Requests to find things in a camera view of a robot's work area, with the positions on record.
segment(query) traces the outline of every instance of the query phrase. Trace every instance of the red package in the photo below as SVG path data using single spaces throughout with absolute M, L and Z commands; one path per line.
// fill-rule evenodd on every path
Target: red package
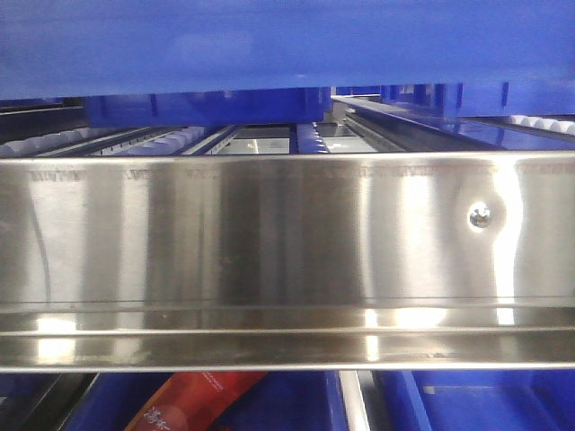
M 206 431 L 266 373 L 176 373 L 124 431 Z

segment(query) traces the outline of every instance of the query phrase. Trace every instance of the metal strip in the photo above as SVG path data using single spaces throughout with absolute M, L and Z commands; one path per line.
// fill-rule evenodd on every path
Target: metal strip
M 340 371 L 341 393 L 349 431 L 370 431 L 357 371 Z
M 570 152 L 1 161 L 0 369 L 574 366 L 574 177 Z

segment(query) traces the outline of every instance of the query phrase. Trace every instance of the stainless steel shelf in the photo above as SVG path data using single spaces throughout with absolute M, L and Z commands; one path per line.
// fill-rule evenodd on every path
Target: stainless steel shelf
M 1 161 L 0 368 L 574 366 L 573 184 L 569 152 Z

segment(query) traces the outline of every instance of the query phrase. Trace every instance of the blue shelf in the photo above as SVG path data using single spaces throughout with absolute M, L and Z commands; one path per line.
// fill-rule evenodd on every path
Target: blue shelf
M 0 99 L 575 78 L 571 0 L 4 0 Z

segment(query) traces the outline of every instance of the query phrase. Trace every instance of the screw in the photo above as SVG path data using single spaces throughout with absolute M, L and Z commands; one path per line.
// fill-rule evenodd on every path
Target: screw
M 474 204 L 469 214 L 469 222 L 480 229 L 487 227 L 491 223 L 490 209 L 482 202 Z

